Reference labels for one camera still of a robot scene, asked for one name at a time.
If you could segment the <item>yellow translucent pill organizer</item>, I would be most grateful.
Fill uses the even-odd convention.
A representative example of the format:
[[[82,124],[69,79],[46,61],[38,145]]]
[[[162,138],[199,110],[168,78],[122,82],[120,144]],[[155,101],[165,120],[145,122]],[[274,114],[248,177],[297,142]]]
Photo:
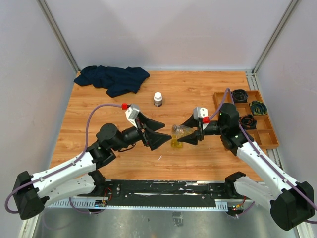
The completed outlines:
[[[173,134],[171,139],[171,147],[181,149],[183,148],[183,142],[178,141],[177,135]]]

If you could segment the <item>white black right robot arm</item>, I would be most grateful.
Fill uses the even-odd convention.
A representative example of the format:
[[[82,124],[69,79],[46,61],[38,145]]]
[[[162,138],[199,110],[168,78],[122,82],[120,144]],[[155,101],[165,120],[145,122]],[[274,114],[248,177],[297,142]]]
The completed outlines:
[[[224,192],[229,198],[245,196],[267,209],[275,223],[285,231],[310,220],[317,210],[314,190],[308,182],[298,182],[276,165],[262,151],[257,142],[240,125],[239,113],[234,104],[224,103],[216,115],[208,116],[206,108],[197,107],[183,126],[195,128],[179,141],[197,145],[208,135],[220,135],[225,149],[247,163],[264,181],[259,184],[242,172],[225,179]]]

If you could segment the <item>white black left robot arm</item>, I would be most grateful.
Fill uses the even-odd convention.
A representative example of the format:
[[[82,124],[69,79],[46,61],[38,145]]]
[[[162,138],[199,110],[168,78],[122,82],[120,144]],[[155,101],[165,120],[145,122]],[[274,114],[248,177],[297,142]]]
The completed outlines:
[[[76,157],[32,175],[21,172],[12,190],[20,219],[30,219],[61,199],[87,193],[103,195],[106,184],[99,169],[116,158],[116,151],[127,150],[138,141],[151,150],[158,149],[171,139],[171,135],[158,131],[163,127],[164,123],[137,112],[132,127],[123,131],[113,123],[104,124],[96,134],[96,142]]]

